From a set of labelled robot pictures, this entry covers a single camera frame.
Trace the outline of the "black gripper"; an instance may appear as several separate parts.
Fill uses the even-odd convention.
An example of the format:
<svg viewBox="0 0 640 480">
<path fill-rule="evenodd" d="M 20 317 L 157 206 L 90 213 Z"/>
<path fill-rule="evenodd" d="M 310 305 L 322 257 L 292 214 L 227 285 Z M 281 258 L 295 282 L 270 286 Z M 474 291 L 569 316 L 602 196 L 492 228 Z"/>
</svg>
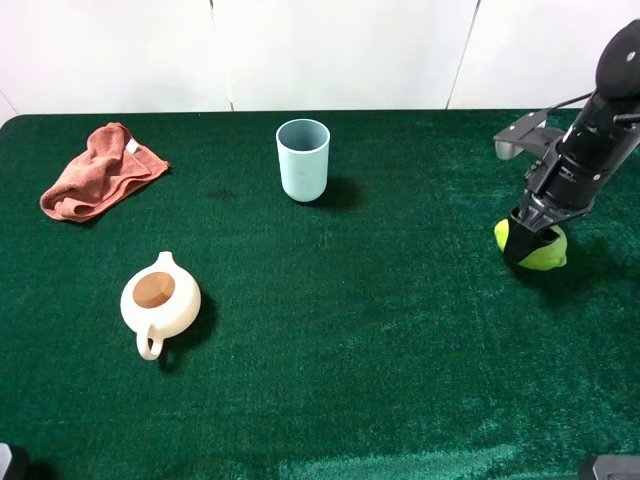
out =
<svg viewBox="0 0 640 480">
<path fill-rule="evenodd" d="M 559 240 L 560 234 L 549 227 L 588 213 L 604 184 L 638 146 L 635 125 L 613 124 L 608 130 L 571 125 L 525 175 L 523 198 L 507 218 L 504 257 L 521 262 L 544 243 Z"/>
</svg>

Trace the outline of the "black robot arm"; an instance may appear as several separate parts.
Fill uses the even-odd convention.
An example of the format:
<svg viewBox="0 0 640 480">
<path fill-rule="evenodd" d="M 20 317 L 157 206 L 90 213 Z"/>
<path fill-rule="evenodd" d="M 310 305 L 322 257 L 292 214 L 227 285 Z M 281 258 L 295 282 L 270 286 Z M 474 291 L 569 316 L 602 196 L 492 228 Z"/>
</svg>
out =
<svg viewBox="0 0 640 480">
<path fill-rule="evenodd" d="M 503 255 L 520 263 L 556 243 L 557 225 L 586 215 L 609 178 L 639 145 L 639 23 L 632 21 L 605 47 L 595 89 L 567 130 L 551 128 L 550 108 L 524 115 L 494 137 L 496 155 L 535 156 L 519 205 L 507 219 Z"/>
</svg>

